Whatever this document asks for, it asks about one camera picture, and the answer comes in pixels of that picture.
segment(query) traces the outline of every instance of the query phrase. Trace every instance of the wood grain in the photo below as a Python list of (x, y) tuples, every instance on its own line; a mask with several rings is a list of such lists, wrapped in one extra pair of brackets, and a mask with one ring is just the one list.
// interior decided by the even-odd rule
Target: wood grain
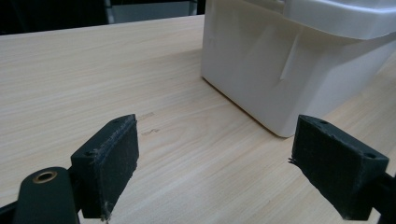
[[(293, 138), (201, 78), (203, 26), (197, 16), (0, 36), (0, 206), (135, 113), (141, 157), (111, 223), (351, 223), (288, 164)], [(394, 175), (396, 55), (325, 119), (390, 157)]]

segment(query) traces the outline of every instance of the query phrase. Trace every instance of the white bin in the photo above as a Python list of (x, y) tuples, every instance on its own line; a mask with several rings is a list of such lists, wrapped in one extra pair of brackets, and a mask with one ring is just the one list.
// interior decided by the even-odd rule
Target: white bin
[(321, 118), (396, 50), (395, 0), (207, 0), (202, 75), (272, 132)]

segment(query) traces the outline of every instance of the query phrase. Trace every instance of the table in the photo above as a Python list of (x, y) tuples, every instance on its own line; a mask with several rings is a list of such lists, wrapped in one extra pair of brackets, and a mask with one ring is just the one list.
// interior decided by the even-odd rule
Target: table
[[(111, 223), (351, 223), (288, 163), (293, 138), (202, 79), (203, 27), (195, 16), (0, 36), (0, 206), (135, 113), (141, 155)], [(325, 119), (390, 157), (394, 175), (395, 111), (396, 54)]]

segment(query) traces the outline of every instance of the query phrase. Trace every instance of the white box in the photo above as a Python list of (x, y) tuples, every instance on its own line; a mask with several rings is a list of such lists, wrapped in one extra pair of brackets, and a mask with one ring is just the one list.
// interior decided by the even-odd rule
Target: white box
[(203, 77), (272, 132), (294, 135), (298, 115), (326, 115), (396, 50), (396, 1), (350, 2), (207, 0)]

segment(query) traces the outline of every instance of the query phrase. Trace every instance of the container lid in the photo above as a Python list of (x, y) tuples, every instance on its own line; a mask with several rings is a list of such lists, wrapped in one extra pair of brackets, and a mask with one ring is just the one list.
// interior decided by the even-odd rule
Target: container lid
[(331, 35), (372, 39), (396, 32), (396, 0), (246, 1)]

